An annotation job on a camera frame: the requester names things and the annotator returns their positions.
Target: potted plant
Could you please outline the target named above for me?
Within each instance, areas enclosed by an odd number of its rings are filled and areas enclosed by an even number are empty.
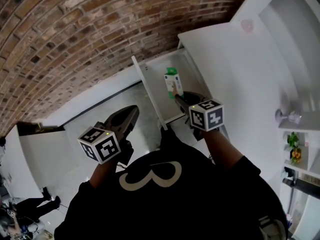
[[[301,157],[301,148],[298,147],[298,135],[295,132],[292,132],[287,136],[287,142],[289,146],[292,148],[290,152],[290,160],[292,163],[299,163],[302,159]]]

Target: box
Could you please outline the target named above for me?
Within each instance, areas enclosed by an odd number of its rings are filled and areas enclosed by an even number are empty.
[[[89,127],[78,141],[87,157],[104,164],[121,152],[113,131]]]
[[[173,96],[174,83],[175,83],[177,94],[183,97],[184,90],[182,89],[182,84],[181,84],[177,69],[175,67],[167,67],[166,71],[167,73],[164,75],[164,80],[166,83],[166,88],[169,91],[169,97],[171,99],[175,98]]]
[[[211,99],[189,107],[190,124],[209,132],[225,124],[224,105]]]

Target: fiducial marker cube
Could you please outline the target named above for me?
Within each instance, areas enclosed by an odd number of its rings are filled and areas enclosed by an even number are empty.
[[[189,114],[191,125],[205,132],[225,123],[224,105],[214,99],[190,106]]]
[[[87,157],[104,164],[121,152],[113,131],[89,127],[78,141]]]

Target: drawer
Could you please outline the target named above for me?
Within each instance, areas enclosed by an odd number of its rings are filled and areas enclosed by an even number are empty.
[[[167,129],[166,124],[184,115],[175,100],[169,97],[164,79],[167,68],[174,67],[178,70],[184,91],[210,97],[199,70],[184,48],[147,62],[139,63],[134,56],[132,60],[165,130]]]

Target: black pants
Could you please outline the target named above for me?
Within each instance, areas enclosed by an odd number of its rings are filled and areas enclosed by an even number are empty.
[[[44,197],[43,198],[29,198],[26,199],[18,204],[15,205],[17,218],[29,221],[26,223],[30,225],[33,221],[37,221],[41,216],[48,214],[49,212],[57,209],[59,205],[55,201],[50,201],[40,207],[42,202],[47,201]]]

